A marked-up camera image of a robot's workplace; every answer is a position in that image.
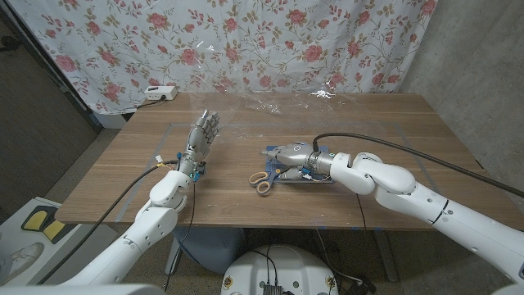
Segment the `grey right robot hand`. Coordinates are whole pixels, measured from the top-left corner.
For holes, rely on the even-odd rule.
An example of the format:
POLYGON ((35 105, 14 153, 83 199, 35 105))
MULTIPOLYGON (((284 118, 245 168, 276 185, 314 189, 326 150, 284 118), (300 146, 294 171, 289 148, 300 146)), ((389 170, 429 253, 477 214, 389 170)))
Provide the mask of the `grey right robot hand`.
POLYGON ((262 151, 260 154, 283 166, 280 180, 299 181, 311 178, 312 181, 319 182, 331 178, 330 169, 334 154, 315 151, 307 143, 289 143, 262 151))

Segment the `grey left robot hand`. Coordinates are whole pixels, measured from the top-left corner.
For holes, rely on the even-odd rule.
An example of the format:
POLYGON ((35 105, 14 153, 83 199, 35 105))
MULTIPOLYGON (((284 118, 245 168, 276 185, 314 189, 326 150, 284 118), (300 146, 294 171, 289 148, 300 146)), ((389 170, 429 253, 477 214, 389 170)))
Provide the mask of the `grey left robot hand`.
POLYGON ((178 170, 190 175, 201 164, 210 151, 216 135, 219 133, 219 113, 204 110, 196 120, 187 138, 185 150, 179 160, 178 170))

